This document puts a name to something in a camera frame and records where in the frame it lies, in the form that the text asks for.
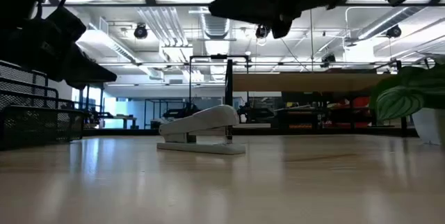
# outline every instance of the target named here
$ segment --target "white pot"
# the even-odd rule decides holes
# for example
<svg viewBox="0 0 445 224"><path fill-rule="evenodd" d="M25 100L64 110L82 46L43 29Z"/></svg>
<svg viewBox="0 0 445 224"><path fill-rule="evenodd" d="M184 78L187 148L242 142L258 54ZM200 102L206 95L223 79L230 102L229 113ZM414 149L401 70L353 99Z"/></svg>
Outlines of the white pot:
<svg viewBox="0 0 445 224"><path fill-rule="evenodd" d="M412 115L420 139L433 145L445 145L445 110L421 109Z"/></svg>

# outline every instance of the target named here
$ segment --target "mesh basket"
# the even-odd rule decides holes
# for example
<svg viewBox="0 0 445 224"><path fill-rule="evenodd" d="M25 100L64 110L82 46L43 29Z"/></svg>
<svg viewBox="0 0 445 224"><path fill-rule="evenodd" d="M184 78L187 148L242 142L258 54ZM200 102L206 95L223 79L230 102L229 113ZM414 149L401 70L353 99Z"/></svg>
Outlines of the mesh basket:
<svg viewBox="0 0 445 224"><path fill-rule="evenodd" d="M47 96L51 98L58 98L58 91L54 88L39 86L22 81L6 79L0 77L0 89L11 92L28 93L32 95Z"/></svg>
<svg viewBox="0 0 445 224"><path fill-rule="evenodd" d="M0 150L81 139L83 118L81 111L9 106L0 117Z"/></svg>
<svg viewBox="0 0 445 224"><path fill-rule="evenodd" d="M7 106L32 106L46 109L74 109L74 102L66 99L0 90L0 111Z"/></svg>
<svg viewBox="0 0 445 224"><path fill-rule="evenodd" d="M23 68L0 61L0 77L46 86L47 77L39 72L26 71Z"/></svg>

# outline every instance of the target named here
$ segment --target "white stapler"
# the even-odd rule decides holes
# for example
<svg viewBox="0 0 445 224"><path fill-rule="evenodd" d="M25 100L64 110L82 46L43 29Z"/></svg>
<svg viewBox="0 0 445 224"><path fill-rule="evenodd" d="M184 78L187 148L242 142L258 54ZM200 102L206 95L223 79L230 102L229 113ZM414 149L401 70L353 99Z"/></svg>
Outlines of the white stapler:
<svg viewBox="0 0 445 224"><path fill-rule="evenodd" d="M205 152L212 154L243 154L245 146L232 143L232 128L239 123L238 113L228 105L215 106L159 127L164 143L161 150ZM225 136L225 143L203 145L196 136Z"/></svg>

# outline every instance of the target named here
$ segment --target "ceiling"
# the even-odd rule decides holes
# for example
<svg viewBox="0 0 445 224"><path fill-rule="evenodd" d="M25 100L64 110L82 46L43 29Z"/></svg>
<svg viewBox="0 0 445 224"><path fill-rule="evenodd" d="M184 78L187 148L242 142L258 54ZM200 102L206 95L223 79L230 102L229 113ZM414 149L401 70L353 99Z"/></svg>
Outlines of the ceiling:
<svg viewBox="0 0 445 224"><path fill-rule="evenodd" d="M162 15L162 9L153 8L153 11ZM344 44L345 37L353 37L361 29L366 29L374 22L384 22L391 13L400 8L381 7L338 7L332 10L324 8L305 11L301 18L293 22L291 32L282 40L274 40L271 35L266 40L257 40L254 36L255 25L244 22L230 22L229 32L224 41L209 38L203 34L205 27L202 23L205 8L176 7L170 15L174 15L165 22L170 33L175 35L172 24L178 21L177 29L184 32L188 41L188 47L193 49L187 54L207 55L210 53L210 45L214 45L213 51L228 50L228 54L250 54L254 62L307 62L311 56L315 62L320 62L321 57L331 53L336 56L337 62L373 62L389 61L391 57L401 58L403 61L415 61L422 57L416 51L428 51L434 53L445 53L445 43L441 38L445 32L443 8L425 8L413 16L398 23L402 29L402 36L389 40L378 35L361 42L353 47ZM72 9L75 14L84 20L86 24L98 26L99 18L108 23L108 35L127 49L138 62L166 62L175 61L166 59L165 55L159 54L160 44L155 28L148 28L148 36L144 40L134 37L137 23L145 22L140 15L139 8L112 8L112 7L88 7ZM79 45L95 59L98 63L123 63L129 60L109 45L98 40L84 38ZM147 75L147 72L136 67L107 67L118 75ZM257 72L288 72L302 71L301 67L278 67L276 65L254 66ZM315 70L323 71L319 64ZM209 66L197 67L205 74L206 81L214 80L214 74ZM180 68L168 68L157 70L168 75L183 73Z"/></svg>

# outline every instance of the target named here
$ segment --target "white ceiling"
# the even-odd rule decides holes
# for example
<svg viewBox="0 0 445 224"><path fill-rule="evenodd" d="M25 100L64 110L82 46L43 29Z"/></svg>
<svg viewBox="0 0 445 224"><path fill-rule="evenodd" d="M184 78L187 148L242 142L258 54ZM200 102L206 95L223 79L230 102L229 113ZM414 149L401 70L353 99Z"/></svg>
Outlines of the white ceiling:
<svg viewBox="0 0 445 224"><path fill-rule="evenodd" d="M328 11L324 8L317 8L312 10L312 18L310 17L310 12L305 11L301 18L293 22L290 34L284 39L274 40L269 37L266 42L260 40L261 45L257 44L257 40L254 37L255 25L244 22L232 22L229 54L244 54L249 51L252 53L253 61L258 62L295 61L294 57L298 58L299 61L310 61L311 55L314 54L315 60L319 61L319 59L327 53L327 50L317 51L330 42L334 36L345 35L346 29L358 31L381 18L392 9L397 8L351 9L339 7ZM189 11L192 10L199 10L199 8L177 7L176 10L181 27L189 43L193 45L193 53L206 54L202 41L200 15L189 13ZM77 8L76 11L80 15L89 16L91 22L96 22L99 17L103 17L109 23L109 34L117 38L125 47L135 53L140 61L163 61L157 54L159 51L159 40L151 31L149 31L149 36L144 40L134 38L133 32L136 24L143 21L136 12L136 8L90 7ZM371 49L373 48L374 57L363 61L388 61L392 56L403 57L408 54L411 55L406 57L406 61L414 61L421 58L421 56L415 54L414 51L421 50L421 47L418 46L421 46L423 43L443 35L442 32L445 32L445 30L443 30L445 29L445 23L439 23L432 27L432 30L419 33L418 35L410 34L444 18L444 12L445 10L443 8L426 8L420 13L401 22L399 26L403 34L399 39L391 41L391 47L389 47L387 38L373 38L368 41L370 43L367 44L371 45ZM348 17L348 25L346 25L346 15ZM98 63L126 61L103 45L83 42L81 46L85 47L91 57L95 58ZM346 56L348 56L351 51L352 50L346 51ZM445 52L445 46L438 44L436 47L431 47L428 51ZM343 58L345 50L342 44L330 45L330 52L335 53L337 61L350 61L349 58ZM300 67L294 67L293 69L288 68L286 71L300 71L300 69ZM137 68L110 67L110 70L119 75L145 74ZM208 68L202 69L203 72L207 72L206 70L208 70ZM275 66L258 67L258 70L279 71ZM165 73L177 74L178 71L174 72L170 69L166 70Z"/></svg>

